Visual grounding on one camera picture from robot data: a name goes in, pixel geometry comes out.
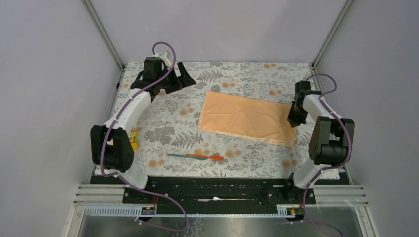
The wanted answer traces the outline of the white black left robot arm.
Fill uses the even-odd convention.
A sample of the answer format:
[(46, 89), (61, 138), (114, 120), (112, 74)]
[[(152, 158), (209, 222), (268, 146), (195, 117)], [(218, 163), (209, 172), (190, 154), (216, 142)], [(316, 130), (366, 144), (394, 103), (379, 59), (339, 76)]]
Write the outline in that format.
[(90, 130), (92, 161), (100, 167), (102, 176), (120, 178), (136, 188), (134, 196), (140, 202), (149, 202), (153, 190), (146, 185), (148, 176), (133, 165), (131, 130), (161, 90), (170, 94), (195, 84), (182, 62), (174, 65), (163, 56), (147, 57), (123, 105), (103, 125)]

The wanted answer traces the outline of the orange cloth napkin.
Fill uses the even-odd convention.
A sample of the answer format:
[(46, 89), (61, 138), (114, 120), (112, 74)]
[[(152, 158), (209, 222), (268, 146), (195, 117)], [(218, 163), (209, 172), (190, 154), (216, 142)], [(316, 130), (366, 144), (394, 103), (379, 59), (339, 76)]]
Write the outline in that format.
[(198, 128), (294, 148), (296, 131), (287, 121), (289, 104), (208, 91)]

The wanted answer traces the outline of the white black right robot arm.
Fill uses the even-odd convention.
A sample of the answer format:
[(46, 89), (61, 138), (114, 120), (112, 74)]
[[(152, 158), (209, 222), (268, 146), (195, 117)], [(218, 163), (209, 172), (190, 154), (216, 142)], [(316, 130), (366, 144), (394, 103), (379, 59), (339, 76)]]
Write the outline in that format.
[(307, 117), (315, 121), (308, 145), (309, 158), (287, 179), (283, 196), (290, 203), (298, 202), (323, 172), (347, 163), (352, 152), (354, 121), (340, 116), (320, 91), (312, 90), (311, 83), (302, 80), (295, 84), (287, 121), (295, 128), (305, 124)]

